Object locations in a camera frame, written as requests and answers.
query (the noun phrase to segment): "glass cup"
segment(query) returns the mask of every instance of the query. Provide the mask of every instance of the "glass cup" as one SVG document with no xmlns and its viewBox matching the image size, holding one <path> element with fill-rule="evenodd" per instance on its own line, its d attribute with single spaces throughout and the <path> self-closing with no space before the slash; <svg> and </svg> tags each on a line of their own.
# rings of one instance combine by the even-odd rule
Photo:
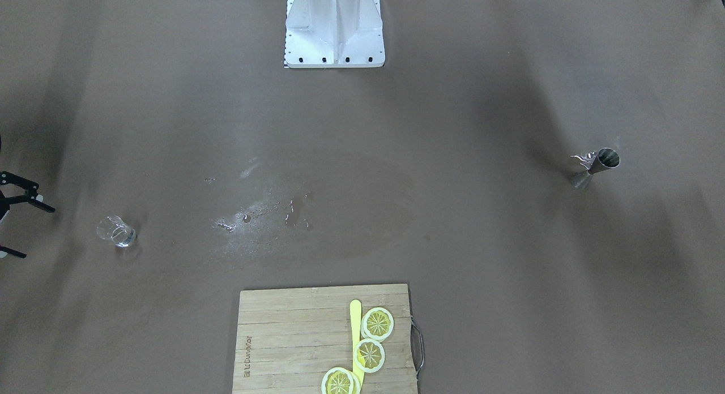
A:
<svg viewBox="0 0 725 394">
<path fill-rule="evenodd" d="M 129 247 L 135 240 L 134 228 L 125 224 L 119 216 L 104 217 L 96 227 L 96 234 L 121 248 Z"/>
</svg>

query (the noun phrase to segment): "yellow knife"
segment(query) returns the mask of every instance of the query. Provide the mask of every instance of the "yellow knife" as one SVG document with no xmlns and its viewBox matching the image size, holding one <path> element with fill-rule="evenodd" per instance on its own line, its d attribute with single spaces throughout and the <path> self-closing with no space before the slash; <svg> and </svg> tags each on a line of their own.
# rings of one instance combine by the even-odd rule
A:
<svg viewBox="0 0 725 394">
<path fill-rule="evenodd" d="M 363 304 L 357 299 L 350 301 L 350 325 L 352 326 L 352 373 L 360 380 L 363 386 L 365 372 L 355 364 L 355 346 L 360 342 L 360 324 L 363 321 Z"/>
</svg>

